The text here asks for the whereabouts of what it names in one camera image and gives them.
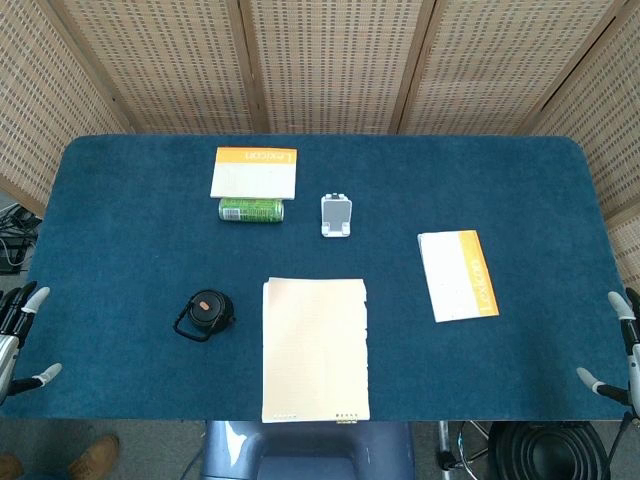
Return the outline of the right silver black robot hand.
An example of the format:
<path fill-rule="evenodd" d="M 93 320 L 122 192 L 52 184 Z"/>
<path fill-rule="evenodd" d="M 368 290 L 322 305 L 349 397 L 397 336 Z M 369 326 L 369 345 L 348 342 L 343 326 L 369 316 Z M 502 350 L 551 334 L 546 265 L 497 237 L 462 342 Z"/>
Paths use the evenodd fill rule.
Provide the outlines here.
<path fill-rule="evenodd" d="M 610 291 L 607 298 L 620 322 L 628 368 L 628 386 L 619 388 L 607 384 L 582 367 L 578 367 L 576 373 L 594 394 L 629 407 L 631 420 L 640 421 L 640 294 L 631 287 L 625 290 L 625 294 L 627 299 L 618 292 Z"/>

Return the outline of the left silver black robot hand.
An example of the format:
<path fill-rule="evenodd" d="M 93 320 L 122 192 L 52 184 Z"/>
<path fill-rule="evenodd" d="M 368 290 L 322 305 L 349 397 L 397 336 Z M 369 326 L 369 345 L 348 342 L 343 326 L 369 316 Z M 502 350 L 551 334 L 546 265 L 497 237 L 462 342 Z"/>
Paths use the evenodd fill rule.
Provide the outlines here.
<path fill-rule="evenodd" d="M 63 369 L 61 363 L 54 363 L 39 374 L 14 378 L 20 352 L 49 294 L 50 288 L 38 288 L 36 281 L 8 292 L 0 291 L 0 406 L 7 397 L 45 387 Z"/>

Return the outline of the black round container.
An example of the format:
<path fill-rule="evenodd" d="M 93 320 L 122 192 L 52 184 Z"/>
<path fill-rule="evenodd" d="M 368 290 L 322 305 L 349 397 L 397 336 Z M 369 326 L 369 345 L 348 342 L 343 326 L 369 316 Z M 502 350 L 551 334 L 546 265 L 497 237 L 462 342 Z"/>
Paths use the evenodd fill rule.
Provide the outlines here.
<path fill-rule="evenodd" d="M 194 333 L 180 327 L 187 318 Z M 235 321 L 231 299 L 217 290 L 205 289 L 193 294 L 173 323 L 173 331 L 194 342 L 204 343 L 229 328 Z"/>

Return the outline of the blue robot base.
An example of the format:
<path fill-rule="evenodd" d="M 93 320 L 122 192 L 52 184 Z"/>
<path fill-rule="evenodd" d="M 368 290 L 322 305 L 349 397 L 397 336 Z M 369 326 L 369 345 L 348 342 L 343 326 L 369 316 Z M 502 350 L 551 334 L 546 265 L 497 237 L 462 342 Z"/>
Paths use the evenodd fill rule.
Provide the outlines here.
<path fill-rule="evenodd" d="M 201 480 L 415 480 L 407 422 L 210 421 Z"/>

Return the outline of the brown leather shoe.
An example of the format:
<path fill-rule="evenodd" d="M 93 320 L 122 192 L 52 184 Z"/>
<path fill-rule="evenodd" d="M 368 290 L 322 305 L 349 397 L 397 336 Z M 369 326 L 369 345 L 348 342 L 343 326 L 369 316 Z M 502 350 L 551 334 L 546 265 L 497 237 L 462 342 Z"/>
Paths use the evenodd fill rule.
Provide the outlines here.
<path fill-rule="evenodd" d="M 24 474 L 21 461 L 13 454 L 0 454 L 0 480 L 18 480 Z"/>
<path fill-rule="evenodd" d="M 119 453 L 116 435 L 101 437 L 68 466 L 70 480 L 105 480 L 114 469 Z"/>

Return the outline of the blue felt table cover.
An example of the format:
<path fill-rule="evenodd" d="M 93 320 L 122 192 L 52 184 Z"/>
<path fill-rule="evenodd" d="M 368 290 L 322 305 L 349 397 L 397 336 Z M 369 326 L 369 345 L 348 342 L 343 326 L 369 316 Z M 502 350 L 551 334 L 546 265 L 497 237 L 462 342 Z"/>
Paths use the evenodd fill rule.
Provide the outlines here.
<path fill-rule="evenodd" d="M 297 150 L 281 223 L 222 221 L 218 147 Z M 321 198 L 352 201 L 351 234 L 321 234 Z M 499 314 L 437 323 L 417 236 L 475 230 Z M 29 276 L 50 288 L 16 373 L 47 387 L 0 417 L 256 420 L 262 287 L 360 278 L 375 420 L 610 420 L 585 367 L 624 385 L 607 295 L 620 290 L 580 147 L 565 137 L 104 135 L 66 149 Z M 173 323 L 189 298 L 227 295 L 207 342 Z"/>

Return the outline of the red-scribbled orange white Lexicon notebook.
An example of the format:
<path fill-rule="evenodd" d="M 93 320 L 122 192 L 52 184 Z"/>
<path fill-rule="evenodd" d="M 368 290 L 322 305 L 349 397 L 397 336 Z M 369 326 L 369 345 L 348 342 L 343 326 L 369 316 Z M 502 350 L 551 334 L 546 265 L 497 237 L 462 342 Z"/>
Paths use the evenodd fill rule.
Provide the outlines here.
<path fill-rule="evenodd" d="M 421 233 L 417 241 L 437 323 L 499 314 L 475 230 Z"/>

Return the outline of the metal stand leg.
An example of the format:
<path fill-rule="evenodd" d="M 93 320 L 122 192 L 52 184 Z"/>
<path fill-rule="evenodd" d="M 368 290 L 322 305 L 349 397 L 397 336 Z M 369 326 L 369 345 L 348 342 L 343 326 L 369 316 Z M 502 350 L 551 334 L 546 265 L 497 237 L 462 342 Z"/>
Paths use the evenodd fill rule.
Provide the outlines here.
<path fill-rule="evenodd" d="M 437 465 L 442 472 L 445 480 L 449 479 L 448 463 L 450 454 L 450 436 L 449 436 L 449 422 L 439 421 L 437 424 L 438 432 L 438 448 L 436 451 Z"/>

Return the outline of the woven bamboo screen panel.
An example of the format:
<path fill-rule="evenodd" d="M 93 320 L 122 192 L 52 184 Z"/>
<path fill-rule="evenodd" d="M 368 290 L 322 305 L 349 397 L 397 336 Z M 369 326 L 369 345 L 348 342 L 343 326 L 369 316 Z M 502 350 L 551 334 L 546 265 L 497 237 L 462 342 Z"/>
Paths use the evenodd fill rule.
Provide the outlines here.
<path fill-rule="evenodd" d="M 515 133 L 627 0 L 430 0 L 402 134 Z"/>
<path fill-rule="evenodd" d="M 530 131 L 582 148 L 623 284 L 640 292 L 640 0 L 625 0 Z"/>
<path fill-rule="evenodd" d="M 396 134 L 437 0 L 239 0 L 269 133 Z"/>
<path fill-rule="evenodd" d="M 0 190 L 43 215 L 68 144 L 128 129 L 45 0 L 0 0 Z"/>
<path fill-rule="evenodd" d="M 231 0 L 53 0 L 145 133 L 254 130 Z"/>

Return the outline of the green drink can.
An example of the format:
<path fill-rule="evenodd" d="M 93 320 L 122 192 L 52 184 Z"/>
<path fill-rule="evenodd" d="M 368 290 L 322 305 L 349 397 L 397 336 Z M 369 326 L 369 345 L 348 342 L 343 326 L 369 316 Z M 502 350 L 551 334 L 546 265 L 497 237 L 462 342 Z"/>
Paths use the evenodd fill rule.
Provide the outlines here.
<path fill-rule="evenodd" d="M 243 223 L 281 223 L 284 204 L 280 199 L 222 198 L 218 215 L 222 221 Z"/>

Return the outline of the clean orange white Lexicon notebook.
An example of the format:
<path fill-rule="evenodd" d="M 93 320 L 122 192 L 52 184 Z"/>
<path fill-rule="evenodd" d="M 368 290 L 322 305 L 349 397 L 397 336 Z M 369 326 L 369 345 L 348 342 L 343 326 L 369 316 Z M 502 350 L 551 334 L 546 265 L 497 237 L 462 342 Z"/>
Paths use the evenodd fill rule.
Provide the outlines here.
<path fill-rule="evenodd" d="M 218 147 L 210 197 L 293 200 L 296 167 L 296 149 Z"/>

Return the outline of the cream lined paper pad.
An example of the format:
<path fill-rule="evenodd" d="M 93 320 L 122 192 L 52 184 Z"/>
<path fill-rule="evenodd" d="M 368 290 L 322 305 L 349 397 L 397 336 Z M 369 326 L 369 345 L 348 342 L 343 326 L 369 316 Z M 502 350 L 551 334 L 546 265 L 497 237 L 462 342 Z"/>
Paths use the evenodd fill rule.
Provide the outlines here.
<path fill-rule="evenodd" d="M 366 302 L 362 279 L 264 283 L 264 423 L 370 419 Z"/>

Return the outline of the white grey phone stand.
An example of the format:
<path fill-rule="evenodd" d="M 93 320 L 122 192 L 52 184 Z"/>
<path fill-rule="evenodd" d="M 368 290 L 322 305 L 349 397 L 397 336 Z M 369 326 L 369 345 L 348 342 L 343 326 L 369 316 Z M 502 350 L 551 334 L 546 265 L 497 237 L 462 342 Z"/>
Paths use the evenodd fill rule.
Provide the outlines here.
<path fill-rule="evenodd" d="M 321 198 L 321 234 L 325 238 L 346 238 L 351 234 L 352 201 L 344 194 Z"/>

